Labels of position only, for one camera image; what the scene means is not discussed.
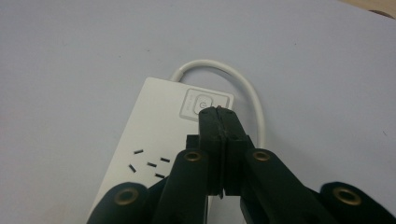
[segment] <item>white table surface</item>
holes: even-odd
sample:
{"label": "white table surface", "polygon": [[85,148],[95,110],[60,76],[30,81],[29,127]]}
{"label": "white table surface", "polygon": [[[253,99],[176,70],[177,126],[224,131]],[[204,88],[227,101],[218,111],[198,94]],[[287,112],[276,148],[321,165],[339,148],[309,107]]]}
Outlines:
{"label": "white table surface", "polygon": [[[146,77],[190,60],[254,84],[267,148],[309,188],[396,215],[396,22],[338,1],[0,1],[0,223],[84,223]],[[227,77],[183,82],[247,97]],[[209,223],[241,223],[237,198]]]}

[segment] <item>power cord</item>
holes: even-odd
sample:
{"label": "power cord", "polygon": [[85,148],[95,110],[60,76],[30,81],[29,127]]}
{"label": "power cord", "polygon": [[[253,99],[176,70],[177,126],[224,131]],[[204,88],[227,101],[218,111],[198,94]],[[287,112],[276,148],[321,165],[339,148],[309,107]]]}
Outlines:
{"label": "power cord", "polygon": [[226,74],[230,75],[231,77],[236,78],[238,81],[241,82],[243,88],[247,92],[251,103],[253,103],[254,112],[256,115],[257,121],[257,147],[264,148],[265,146],[265,120],[264,114],[262,112],[262,103],[260,102],[259,96],[257,95],[256,90],[251,85],[251,83],[238,71],[233,69],[231,66],[220,63],[213,60],[196,60],[189,63],[185,63],[180,68],[176,70],[176,72],[171,76],[170,80],[174,82],[179,82],[184,74],[191,70],[192,68],[196,67],[212,67],[219,69]]}

